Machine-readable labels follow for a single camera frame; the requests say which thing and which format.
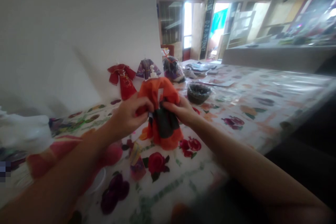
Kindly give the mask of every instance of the white wall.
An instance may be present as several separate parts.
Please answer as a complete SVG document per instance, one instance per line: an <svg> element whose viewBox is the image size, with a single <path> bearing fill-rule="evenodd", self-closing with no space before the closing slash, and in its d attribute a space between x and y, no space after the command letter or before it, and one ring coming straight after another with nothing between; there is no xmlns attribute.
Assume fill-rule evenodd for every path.
<svg viewBox="0 0 336 224"><path fill-rule="evenodd" d="M155 0L0 0L0 105L63 116L113 97L107 68L162 69ZM142 79L136 78L139 90Z"/></svg>
<svg viewBox="0 0 336 224"><path fill-rule="evenodd" d="M247 43L252 43L256 39L269 7L270 2L254 4L253 10L255 10L255 15L252 21L250 33L247 37Z"/></svg>

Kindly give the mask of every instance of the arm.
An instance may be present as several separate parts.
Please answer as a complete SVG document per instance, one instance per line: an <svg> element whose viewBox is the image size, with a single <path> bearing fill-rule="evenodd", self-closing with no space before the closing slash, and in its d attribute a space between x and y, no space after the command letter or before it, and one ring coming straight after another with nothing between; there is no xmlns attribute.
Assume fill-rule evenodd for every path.
<svg viewBox="0 0 336 224"><path fill-rule="evenodd" d="M318 218L329 216L328 207L299 182L258 152L208 123L194 112L187 99L180 99L180 107L171 103L164 103L163 106L196 132L230 175L267 207L275 222L283 221L281 218L292 221L296 218L295 223L309 223L313 218L308 217L307 213L312 211Z"/></svg>
<svg viewBox="0 0 336 224"><path fill-rule="evenodd" d="M69 209L76 202L79 190L105 148L128 136L147 120L148 113L135 116L138 107L144 105L149 111L153 111L153 105L148 98L137 99L137 94L123 102L106 124L7 205L0 212L0 223L65 221Z"/></svg>

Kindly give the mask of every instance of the plastic bag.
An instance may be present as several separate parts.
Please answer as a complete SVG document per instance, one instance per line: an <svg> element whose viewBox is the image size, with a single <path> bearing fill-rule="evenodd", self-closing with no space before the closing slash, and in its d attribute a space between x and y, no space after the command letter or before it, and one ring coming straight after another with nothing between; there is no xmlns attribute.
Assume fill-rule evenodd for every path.
<svg viewBox="0 0 336 224"><path fill-rule="evenodd" d="M185 82L185 75L182 66L174 56L169 56L166 50L162 50L162 61L164 76L172 82Z"/></svg>

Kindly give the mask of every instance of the orange doll dress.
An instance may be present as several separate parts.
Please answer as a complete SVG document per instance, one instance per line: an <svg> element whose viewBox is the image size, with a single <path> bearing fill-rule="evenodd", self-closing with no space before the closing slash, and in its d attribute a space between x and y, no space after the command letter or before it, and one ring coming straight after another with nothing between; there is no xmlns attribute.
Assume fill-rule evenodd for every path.
<svg viewBox="0 0 336 224"><path fill-rule="evenodd" d="M179 94L166 77L152 78L144 81L139 91L139 97L148 97L154 105L154 113L149 116L147 137L162 149L169 151L179 145L183 134L176 115L161 106L166 101L178 105ZM145 107L140 108L137 114L142 114Z"/></svg>

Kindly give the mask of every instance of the red sleeve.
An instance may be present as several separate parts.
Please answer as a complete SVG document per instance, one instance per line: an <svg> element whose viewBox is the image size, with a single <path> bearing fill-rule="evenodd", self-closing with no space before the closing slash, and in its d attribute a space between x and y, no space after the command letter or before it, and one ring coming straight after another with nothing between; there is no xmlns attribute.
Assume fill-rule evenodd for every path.
<svg viewBox="0 0 336 224"><path fill-rule="evenodd" d="M118 76L117 71L115 71L114 73L111 73L109 81L115 86L118 84L119 76Z"/></svg>
<svg viewBox="0 0 336 224"><path fill-rule="evenodd" d="M137 73L134 72L129 66L125 66L124 70L125 70L126 74L128 75L128 77L131 80L134 80Z"/></svg>

